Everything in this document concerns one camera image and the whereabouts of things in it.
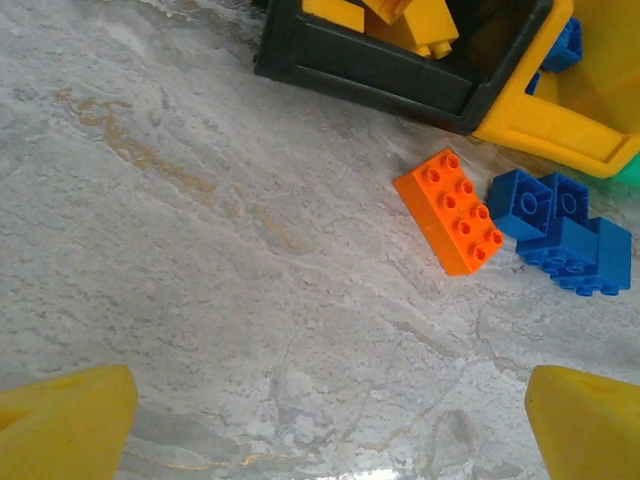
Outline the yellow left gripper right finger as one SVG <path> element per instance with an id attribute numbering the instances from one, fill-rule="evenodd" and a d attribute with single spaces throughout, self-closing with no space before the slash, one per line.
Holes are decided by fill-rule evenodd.
<path id="1" fill-rule="evenodd" d="M 639 477 L 639 387 L 537 366 L 525 409 L 551 479 Z"/>

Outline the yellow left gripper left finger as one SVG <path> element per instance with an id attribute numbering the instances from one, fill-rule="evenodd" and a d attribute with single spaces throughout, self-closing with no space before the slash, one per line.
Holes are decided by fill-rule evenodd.
<path id="1" fill-rule="evenodd" d="M 3 479 L 112 479 L 132 428 L 131 370 L 110 365 L 1 392 Z"/>

